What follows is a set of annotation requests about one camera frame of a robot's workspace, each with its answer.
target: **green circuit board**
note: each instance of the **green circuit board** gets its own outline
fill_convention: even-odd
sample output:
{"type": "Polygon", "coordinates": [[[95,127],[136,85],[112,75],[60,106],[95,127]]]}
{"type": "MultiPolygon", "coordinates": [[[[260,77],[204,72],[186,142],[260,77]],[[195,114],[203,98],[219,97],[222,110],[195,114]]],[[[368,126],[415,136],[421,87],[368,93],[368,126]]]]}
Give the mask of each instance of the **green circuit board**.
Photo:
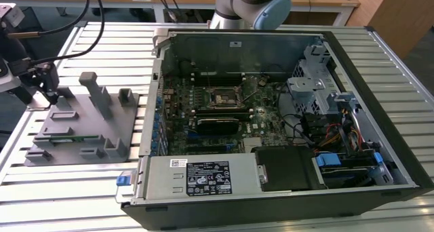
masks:
{"type": "Polygon", "coordinates": [[[277,115],[277,82],[261,84],[263,76],[249,76],[239,86],[198,87],[186,78],[166,78],[166,108],[170,127],[168,155],[215,154],[190,152],[190,147],[227,146],[226,153],[245,153],[243,140],[261,138],[264,146],[288,144],[277,115]],[[234,135],[200,136],[196,129],[196,110],[245,109],[248,120],[240,120],[234,135]]]}

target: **power supply label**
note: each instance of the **power supply label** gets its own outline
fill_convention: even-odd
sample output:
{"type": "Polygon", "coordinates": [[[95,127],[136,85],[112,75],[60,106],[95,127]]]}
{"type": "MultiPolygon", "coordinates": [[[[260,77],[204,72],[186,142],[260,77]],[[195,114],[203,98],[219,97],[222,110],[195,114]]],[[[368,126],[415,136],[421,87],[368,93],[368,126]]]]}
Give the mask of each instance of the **power supply label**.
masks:
{"type": "Polygon", "coordinates": [[[187,167],[190,196],[232,194],[230,162],[194,162],[187,167]]]}

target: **3d printed holder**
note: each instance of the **3d printed holder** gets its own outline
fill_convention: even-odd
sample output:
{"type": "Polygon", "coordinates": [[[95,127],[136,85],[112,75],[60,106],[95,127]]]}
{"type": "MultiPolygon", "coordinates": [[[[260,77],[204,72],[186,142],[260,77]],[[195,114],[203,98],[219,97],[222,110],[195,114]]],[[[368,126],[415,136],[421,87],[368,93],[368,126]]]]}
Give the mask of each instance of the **3d printed holder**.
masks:
{"type": "Polygon", "coordinates": [[[90,95],[74,95],[68,87],[58,89],[59,101],[27,152],[26,166],[127,161],[139,94],[131,89],[108,94],[96,78],[95,72],[84,72],[79,79],[90,95]]]}

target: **slotted metal table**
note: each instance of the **slotted metal table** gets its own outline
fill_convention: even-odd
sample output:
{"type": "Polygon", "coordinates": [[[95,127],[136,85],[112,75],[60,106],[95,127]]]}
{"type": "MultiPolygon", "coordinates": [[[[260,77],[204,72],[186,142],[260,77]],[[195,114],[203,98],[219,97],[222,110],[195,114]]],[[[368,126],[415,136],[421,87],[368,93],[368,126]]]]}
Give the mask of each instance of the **slotted metal table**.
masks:
{"type": "MultiPolygon", "coordinates": [[[[131,156],[127,163],[26,167],[26,152],[43,126],[47,111],[27,111],[0,153],[0,231],[144,231],[116,203],[116,177],[136,169],[158,27],[206,28],[204,24],[112,23],[94,51],[58,62],[60,85],[75,94],[84,71],[95,71],[110,93],[132,88],[142,95],[131,156]]],[[[62,55],[84,51],[100,23],[76,27],[62,55]]],[[[376,32],[364,27],[283,26],[281,30],[331,30],[376,94],[423,166],[434,176],[434,98],[376,32]]],[[[351,87],[343,74],[347,89],[351,87]]],[[[122,191],[124,196],[131,189],[122,191]]],[[[237,225],[188,231],[434,231],[434,192],[345,218],[237,225]]]]}

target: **wall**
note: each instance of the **wall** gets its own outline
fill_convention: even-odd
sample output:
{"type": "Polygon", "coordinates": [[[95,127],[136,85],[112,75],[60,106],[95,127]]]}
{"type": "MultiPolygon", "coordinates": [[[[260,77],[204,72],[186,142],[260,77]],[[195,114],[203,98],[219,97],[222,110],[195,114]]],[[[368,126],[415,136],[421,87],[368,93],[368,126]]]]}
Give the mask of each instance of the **wall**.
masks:
{"type": "Polygon", "coordinates": [[[434,25],[434,0],[359,0],[349,26],[375,27],[404,58],[434,25]]]}

